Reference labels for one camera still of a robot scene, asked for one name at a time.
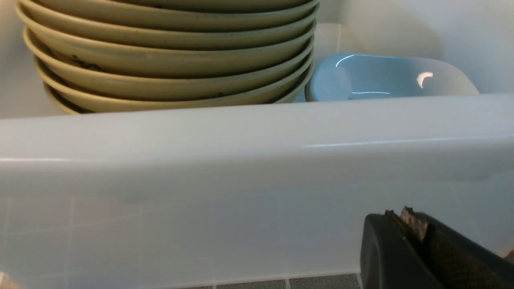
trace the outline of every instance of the grout line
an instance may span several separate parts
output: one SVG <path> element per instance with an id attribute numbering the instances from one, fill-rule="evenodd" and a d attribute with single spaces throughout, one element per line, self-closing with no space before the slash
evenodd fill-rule
<path id="1" fill-rule="evenodd" d="M 12 206 L 12 198 L 10 197 L 7 200 L 7 208 L 5 210 L 5 220 L 4 220 L 4 228 L 2 230 L 2 234 L 4 235 L 4 241 L 2 244 L 2 249 L 4 252 L 6 252 L 6 246 L 7 246 L 7 227 L 9 226 L 9 221 L 11 219 L 11 206 Z"/>
<path id="2" fill-rule="evenodd" d="M 280 195 L 275 195 L 274 196 L 274 199 L 275 199 L 275 218 L 277 218 L 277 227 L 278 227 L 278 230 L 279 230 L 279 245 L 280 245 L 280 260 L 281 260 L 281 263 L 282 263 L 282 268 L 284 270 L 288 270 L 289 268 L 289 258 L 287 257 L 287 250 L 286 250 L 286 241 L 285 241 L 285 238 L 284 238 L 284 218 L 283 218 L 283 211 L 282 211 L 282 206 L 281 206 L 281 196 Z"/>
<path id="3" fill-rule="evenodd" d="M 360 273 L 357 273 L 357 282 L 359 282 L 360 289 L 364 289 L 364 286 L 362 285 L 362 277 L 360 277 Z"/>
<path id="4" fill-rule="evenodd" d="M 218 283 L 219 282 L 219 278 L 217 278 L 217 274 L 218 274 L 218 270 L 217 270 L 217 266 L 216 264 L 218 264 L 218 256 L 216 255 L 216 249 L 215 249 L 215 236 L 216 236 L 216 221 L 215 221 L 215 217 L 216 217 L 216 204 L 215 204 L 216 200 L 211 200 L 209 201 L 209 214 L 210 214 L 210 218 L 208 220 L 209 222 L 209 238 L 210 238 L 210 242 L 209 242 L 209 256 L 208 258 L 212 260 L 214 260 L 214 262 L 211 262 L 211 278 L 212 280 L 216 280 L 216 282 L 213 282 L 213 283 Z M 212 286 L 212 289 L 216 289 L 217 287 L 217 284 L 214 284 Z"/>
<path id="5" fill-rule="evenodd" d="M 341 53 L 341 29 L 343 28 L 342 24 L 339 24 L 337 27 L 338 35 L 337 35 L 337 53 Z"/>
<path id="6" fill-rule="evenodd" d="M 143 286 L 143 268 L 142 268 L 142 263 L 143 263 L 143 252 L 142 252 L 142 248 L 141 248 L 141 245 L 143 243 L 143 204 L 139 204 L 138 205 L 138 208 L 137 208 L 138 212 L 139 212 L 139 217 L 138 217 L 138 220 L 137 220 L 137 246 L 138 246 L 138 249 L 137 249 L 137 266 L 138 266 L 138 271 L 137 271 L 137 287 L 138 288 L 142 288 Z"/>
<path id="7" fill-rule="evenodd" d="M 112 222 L 123 221 L 123 220 L 126 220 L 126 219 L 135 218 L 137 216 L 138 216 L 137 213 L 136 214 L 127 214 L 127 215 L 124 215 L 124 216 L 119 216 L 119 217 L 110 218 L 110 219 L 106 219 L 106 220 L 100 220 L 100 221 L 95 221 L 95 222 L 78 224 L 78 225 L 73 226 L 73 228 L 77 229 L 77 228 L 94 227 L 94 226 L 98 226 L 98 225 L 104 225 L 104 224 L 109 224 L 109 223 L 112 223 Z M 9 235 L 9 236 L 19 236 L 19 235 L 34 234 L 34 233 L 46 233 L 46 232 L 62 231 L 62 230 L 68 230 L 68 229 L 69 229 L 69 225 L 68 226 L 53 227 L 53 228 L 45 228 L 45 229 L 35 229 L 35 230 L 10 232 L 7 235 Z"/>
<path id="8" fill-rule="evenodd" d="M 75 197 L 71 198 L 70 210 L 69 210 L 69 224 L 68 224 L 68 244 L 66 246 L 66 259 L 64 260 L 64 278 L 63 284 L 64 289 L 69 288 L 69 259 L 71 255 L 71 238 L 73 237 L 73 218 L 75 216 Z"/>

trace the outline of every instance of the light blue dish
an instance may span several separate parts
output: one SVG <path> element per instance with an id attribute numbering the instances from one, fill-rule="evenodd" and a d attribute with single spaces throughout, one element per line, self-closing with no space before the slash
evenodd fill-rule
<path id="1" fill-rule="evenodd" d="M 446 62 L 360 54 L 325 59 L 306 88 L 307 101 L 476 94 L 468 77 Z"/>

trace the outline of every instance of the white wall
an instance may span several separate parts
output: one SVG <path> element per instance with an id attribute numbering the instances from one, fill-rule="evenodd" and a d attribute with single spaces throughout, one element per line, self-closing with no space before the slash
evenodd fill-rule
<path id="1" fill-rule="evenodd" d="M 366 52 L 435 58 L 481 93 L 514 92 L 514 5 L 505 0 L 346 0 L 341 19 Z"/>

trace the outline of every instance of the bowl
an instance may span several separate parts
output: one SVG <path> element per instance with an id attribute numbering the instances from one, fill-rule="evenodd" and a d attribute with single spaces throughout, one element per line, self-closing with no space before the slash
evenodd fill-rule
<path id="1" fill-rule="evenodd" d="M 310 30 L 293 40 L 257 48 L 236 50 L 171 50 L 128 46 L 91 40 L 45 27 L 16 10 L 36 37 L 57 57 L 73 60 L 82 67 L 130 76 L 155 78 L 209 78 L 233 76 L 269 68 L 299 54 L 314 34 Z"/>
<path id="2" fill-rule="evenodd" d="M 303 65 L 293 74 L 270 85 L 266 85 L 252 91 L 223 96 L 212 99 L 191 100 L 191 101 L 137 101 L 99 96 L 71 88 L 57 75 L 51 72 L 45 64 L 37 57 L 35 59 L 36 69 L 43 78 L 43 81 L 57 90 L 59 94 L 71 103 L 94 112 L 130 112 L 145 110 L 185 109 L 194 107 L 212 107 L 229 105 L 246 105 L 271 103 L 282 98 L 288 91 L 296 88 L 302 74 L 312 65 L 313 54 L 311 53 Z"/>
<path id="3" fill-rule="evenodd" d="M 321 62 L 306 89 L 308 101 L 476 94 L 471 80 L 443 61 L 351 53 Z"/>
<path id="4" fill-rule="evenodd" d="M 78 115 L 78 114 L 88 114 L 92 113 L 92 111 L 88 111 L 86 109 L 83 109 L 80 106 L 77 106 L 71 102 L 69 102 L 67 99 L 62 97 L 59 93 L 55 91 L 55 89 L 51 88 L 48 84 L 43 82 L 43 88 L 45 90 L 46 96 L 50 101 L 57 106 L 60 110 L 64 111 L 67 114 L 70 115 Z"/>
<path id="5" fill-rule="evenodd" d="M 268 46 L 307 32 L 319 4 L 306 18 L 284 26 L 242 32 L 178 32 L 135 28 L 91 21 L 48 9 L 33 0 L 19 0 L 39 24 L 64 33 L 118 44 L 192 50 L 229 50 Z"/>
<path id="6" fill-rule="evenodd" d="M 288 93 L 286 96 L 278 99 L 274 103 L 290 103 L 293 102 L 296 99 L 297 94 L 302 90 L 307 82 L 309 82 L 309 79 L 313 75 L 314 72 L 314 66 L 311 65 L 309 67 L 309 70 L 304 73 L 302 81 L 299 83 L 299 85 L 293 89 L 290 93 Z M 55 89 L 50 87 L 48 84 L 44 83 L 44 89 L 46 92 L 46 95 L 50 99 L 52 103 L 54 103 L 58 108 L 60 108 L 62 111 L 66 112 L 70 115 L 78 115 L 78 114 L 88 114 L 92 113 L 92 111 L 88 111 L 86 109 L 83 109 L 82 107 L 79 107 L 69 101 L 67 101 L 65 98 L 63 98 Z"/>
<path id="7" fill-rule="evenodd" d="M 82 90 L 132 100 L 177 101 L 232 95 L 259 88 L 283 79 L 302 65 L 312 51 L 314 38 L 294 58 L 267 69 L 237 76 L 204 79 L 142 78 L 103 73 L 64 63 L 26 28 L 23 38 L 29 49 L 50 70 Z"/>
<path id="8" fill-rule="evenodd" d="M 69 15 L 124 26 L 175 31 L 235 32 L 293 23 L 310 15 L 319 0 L 311 0 L 304 5 L 285 10 L 229 14 L 161 9 L 110 0 L 39 0 L 39 2 L 48 8 Z"/>
<path id="9" fill-rule="evenodd" d="M 256 13 L 293 8 L 308 0 L 116 0 L 136 5 L 197 12 Z"/>

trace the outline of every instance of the white sink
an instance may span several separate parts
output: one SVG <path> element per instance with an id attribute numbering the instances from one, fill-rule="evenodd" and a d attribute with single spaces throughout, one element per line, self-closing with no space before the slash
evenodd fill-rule
<path id="1" fill-rule="evenodd" d="M 482 94 L 60 116 L 2 1 L 0 270 L 25 289 L 357 272 L 365 215 L 403 205 L 512 250 L 513 5 L 321 1 L 318 63 L 432 58 Z"/>

